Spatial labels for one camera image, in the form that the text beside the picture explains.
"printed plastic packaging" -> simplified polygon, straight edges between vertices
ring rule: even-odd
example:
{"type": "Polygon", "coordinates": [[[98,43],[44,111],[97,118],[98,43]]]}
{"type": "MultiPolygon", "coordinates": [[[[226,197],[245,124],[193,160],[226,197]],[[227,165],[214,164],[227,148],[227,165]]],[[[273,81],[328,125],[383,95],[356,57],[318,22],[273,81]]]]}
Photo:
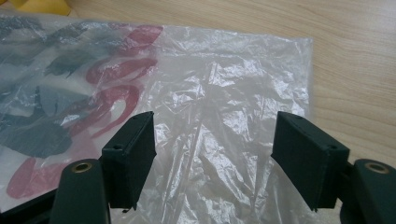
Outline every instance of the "printed plastic packaging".
{"type": "Polygon", "coordinates": [[[113,223],[316,223],[270,158],[278,110],[309,116],[312,39],[0,11],[0,209],[99,158],[155,113],[138,208],[113,223]]]}

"wooden table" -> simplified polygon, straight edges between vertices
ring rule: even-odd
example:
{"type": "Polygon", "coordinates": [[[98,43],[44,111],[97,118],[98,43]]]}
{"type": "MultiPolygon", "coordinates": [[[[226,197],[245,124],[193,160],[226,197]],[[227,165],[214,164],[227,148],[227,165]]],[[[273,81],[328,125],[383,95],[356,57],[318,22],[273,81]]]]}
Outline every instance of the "wooden table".
{"type": "Polygon", "coordinates": [[[396,167],[396,1],[68,0],[71,16],[314,38],[314,123],[396,167]]]}

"black plastic part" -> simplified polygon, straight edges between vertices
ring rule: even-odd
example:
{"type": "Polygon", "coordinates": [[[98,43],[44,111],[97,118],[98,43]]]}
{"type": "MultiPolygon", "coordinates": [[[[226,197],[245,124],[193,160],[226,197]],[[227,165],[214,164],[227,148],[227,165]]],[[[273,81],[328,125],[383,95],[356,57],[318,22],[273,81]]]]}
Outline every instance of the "black plastic part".
{"type": "Polygon", "coordinates": [[[49,223],[55,194],[56,189],[0,214],[0,223],[49,223]]]}
{"type": "Polygon", "coordinates": [[[110,223],[102,166],[98,160],[76,161],[64,168],[50,224],[110,223]]]}
{"type": "Polygon", "coordinates": [[[352,188],[367,223],[396,221],[396,170],[379,161],[355,161],[352,188]]]}
{"type": "Polygon", "coordinates": [[[153,112],[130,118],[102,149],[111,208],[136,209],[155,152],[153,112]]]}
{"type": "Polygon", "coordinates": [[[308,120],[278,112],[272,157],[312,210],[334,208],[349,149],[308,120]]]}

